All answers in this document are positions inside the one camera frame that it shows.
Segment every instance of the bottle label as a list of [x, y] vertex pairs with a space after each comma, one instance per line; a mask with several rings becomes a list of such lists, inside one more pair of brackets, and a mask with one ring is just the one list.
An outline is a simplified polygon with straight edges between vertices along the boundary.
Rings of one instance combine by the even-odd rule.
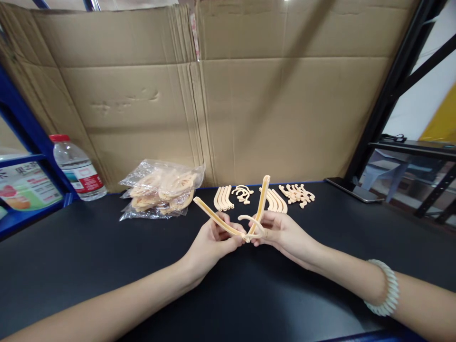
[[103, 187], [103, 182], [92, 164], [62, 171], [77, 193], [91, 192]]

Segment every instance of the white bracelet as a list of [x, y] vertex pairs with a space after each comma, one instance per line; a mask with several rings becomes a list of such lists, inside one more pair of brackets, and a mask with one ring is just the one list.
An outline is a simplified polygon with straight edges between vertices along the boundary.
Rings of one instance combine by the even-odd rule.
[[366, 301], [364, 301], [367, 307], [374, 313], [379, 316], [391, 316], [396, 310], [396, 305], [398, 305], [399, 298], [399, 285], [398, 279], [394, 274], [394, 271], [388, 267], [384, 262], [380, 260], [367, 260], [371, 264], [377, 265], [385, 273], [388, 280], [388, 294], [386, 300], [382, 305], [374, 306]]

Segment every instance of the yellow wall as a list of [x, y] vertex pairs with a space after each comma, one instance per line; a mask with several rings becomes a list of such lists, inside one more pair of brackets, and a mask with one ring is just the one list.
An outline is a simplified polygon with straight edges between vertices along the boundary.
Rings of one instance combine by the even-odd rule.
[[422, 141], [456, 142], [456, 83], [446, 95], [427, 128]]

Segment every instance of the red bottle cap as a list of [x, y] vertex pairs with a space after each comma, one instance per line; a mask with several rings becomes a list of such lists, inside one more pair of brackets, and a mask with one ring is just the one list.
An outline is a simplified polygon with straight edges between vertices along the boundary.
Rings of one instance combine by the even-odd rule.
[[55, 143], [60, 141], [70, 141], [70, 137], [66, 134], [52, 134], [49, 138], [51, 138], [51, 141]]

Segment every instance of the plastic water bottle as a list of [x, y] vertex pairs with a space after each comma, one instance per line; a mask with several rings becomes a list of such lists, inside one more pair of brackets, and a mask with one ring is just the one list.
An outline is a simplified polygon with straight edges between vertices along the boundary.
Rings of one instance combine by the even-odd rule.
[[102, 198], [107, 191], [89, 157], [74, 145], [68, 135], [49, 136], [54, 142], [54, 158], [68, 180], [84, 201]]

